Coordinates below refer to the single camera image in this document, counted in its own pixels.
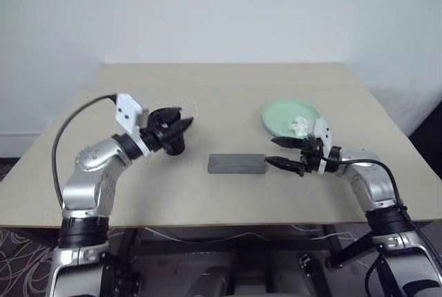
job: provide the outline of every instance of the beige tabletop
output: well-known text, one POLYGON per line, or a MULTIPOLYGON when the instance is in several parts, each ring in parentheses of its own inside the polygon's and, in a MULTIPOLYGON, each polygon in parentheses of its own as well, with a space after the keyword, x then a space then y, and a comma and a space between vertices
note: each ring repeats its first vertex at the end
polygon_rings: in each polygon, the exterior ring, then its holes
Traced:
MULTIPOLYGON (((265 175, 211 175, 210 153, 266 153, 297 159, 271 143, 262 107, 296 98, 328 121, 335 145, 364 147, 392 170, 415 220, 442 218, 442 182, 364 85, 342 64, 120 64, 103 66, 94 88, 43 132, 0 184, 0 226, 58 227, 50 150, 59 125, 81 103, 130 93, 150 110, 181 106, 195 121, 186 150, 138 159, 123 173, 110 225, 197 226, 364 221, 350 186, 331 174, 300 177, 270 166, 265 175)), ((121 133, 111 102, 100 102, 66 129, 58 150, 61 185, 85 146, 121 133)))

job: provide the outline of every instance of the light green plate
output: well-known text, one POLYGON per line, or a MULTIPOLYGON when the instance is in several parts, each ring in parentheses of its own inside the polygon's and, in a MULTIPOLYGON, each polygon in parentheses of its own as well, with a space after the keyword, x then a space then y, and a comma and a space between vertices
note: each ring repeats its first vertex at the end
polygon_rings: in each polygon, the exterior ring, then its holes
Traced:
POLYGON ((289 125, 297 116, 313 121, 318 119, 320 114, 314 107, 296 99, 279 99, 268 103, 262 110, 262 122, 265 128, 276 137, 305 138, 298 137, 289 129, 289 125))

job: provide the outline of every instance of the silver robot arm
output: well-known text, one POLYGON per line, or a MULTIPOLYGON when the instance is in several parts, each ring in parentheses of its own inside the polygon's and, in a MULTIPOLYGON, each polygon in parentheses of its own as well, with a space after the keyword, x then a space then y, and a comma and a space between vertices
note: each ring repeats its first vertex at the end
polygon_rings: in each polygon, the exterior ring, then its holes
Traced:
POLYGON ((183 132, 193 118, 181 119, 180 108, 162 108, 149 115, 127 94, 117 96, 116 118, 127 133, 82 150, 64 187, 63 221, 47 297, 136 296, 137 278, 129 265, 108 252, 108 218, 117 180, 141 155, 159 149, 180 154, 183 132))
POLYGON ((329 263, 339 267, 367 251, 380 253, 375 265, 386 296, 442 296, 442 268, 432 245, 411 221, 400 199, 396 198, 392 179, 374 162, 346 164, 349 160, 376 160, 365 149, 342 149, 332 146, 327 123, 317 119, 305 140, 277 137, 277 145, 300 149, 299 162, 283 157, 266 157, 278 168, 296 172, 335 173, 347 180, 365 213, 372 231, 342 251, 333 254, 329 263))

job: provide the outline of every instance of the black wire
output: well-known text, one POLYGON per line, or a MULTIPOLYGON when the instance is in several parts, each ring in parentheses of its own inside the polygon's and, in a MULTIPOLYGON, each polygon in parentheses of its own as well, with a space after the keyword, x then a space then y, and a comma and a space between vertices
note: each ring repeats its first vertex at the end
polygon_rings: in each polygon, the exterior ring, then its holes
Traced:
POLYGON ((378 262, 379 259, 381 259, 381 255, 379 255, 376 258, 376 260, 372 263, 372 266, 370 266, 367 273, 365 274, 364 287, 365 287, 365 293, 367 294, 367 297, 372 297, 372 295, 370 294, 369 281, 370 281, 370 277, 372 276, 374 269, 376 268, 376 263, 378 262))
POLYGON ((419 237, 422 238, 422 240, 426 243, 426 245, 428 246, 428 249, 430 250, 430 253, 433 255, 433 258, 439 267, 439 271, 442 272, 442 259, 439 255, 438 251, 434 248, 433 244, 430 242, 430 240, 427 238, 427 236, 425 236, 425 234, 416 226, 416 224, 413 222, 411 217, 408 215, 407 208, 405 206, 403 206, 401 197, 399 195, 398 186, 396 184, 396 180, 394 179, 393 173, 390 170, 390 168, 388 168, 388 166, 386 164, 384 164, 383 162, 380 162, 378 160, 373 160, 373 159, 357 159, 357 160, 347 160, 347 161, 338 161, 338 160, 333 160, 333 159, 327 159, 325 157, 322 157, 321 159, 326 162, 331 162, 331 163, 339 164, 339 165, 368 163, 368 164, 377 164, 378 166, 381 166, 382 168, 384 168, 388 174, 388 177, 390 178, 391 183, 392 183, 394 197, 396 198, 396 203, 399 206, 399 209, 400 209, 401 213, 403 214, 403 217, 405 218, 407 223, 413 228, 413 230, 415 230, 415 232, 419 235, 419 237))
POLYGON ((85 108, 88 108, 89 106, 93 105, 96 102, 99 102, 103 99, 110 99, 114 103, 117 100, 117 95, 102 95, 101 97, 95 98, 89 102, 86 102, 84 105, 80 106, 78 109, 74 111, 71 115, 68 116, 65 122, 60 126, 60 129, 58 130, 57 135, 55 136, 54 143, 52 144, 52 153, 51 153, 51 165, 52 165, 52 177, 54 178, 54 187, 55 187, 55 193, 57 194, 58 203, 60 204, 60 207, 63 205, 63 196, 61 195, 61 189, 60 189, 60 183, 58 180, 58 172, 57 172, 57 146, 60 141, 61 134, 63 133, 64 129, 68 126, 69 122, 73 120, 75 116, 77 116, 78 113, 82 112, 85 108))

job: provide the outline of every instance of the gray foam block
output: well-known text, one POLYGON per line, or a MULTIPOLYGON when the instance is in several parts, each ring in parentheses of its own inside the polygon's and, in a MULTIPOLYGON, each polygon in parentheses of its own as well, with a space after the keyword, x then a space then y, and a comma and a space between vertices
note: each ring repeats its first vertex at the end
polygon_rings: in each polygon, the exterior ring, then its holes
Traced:
POLYGON ((264 174, 266 170, 264 154, 210 154, 207 165, 210 174, 264 174))

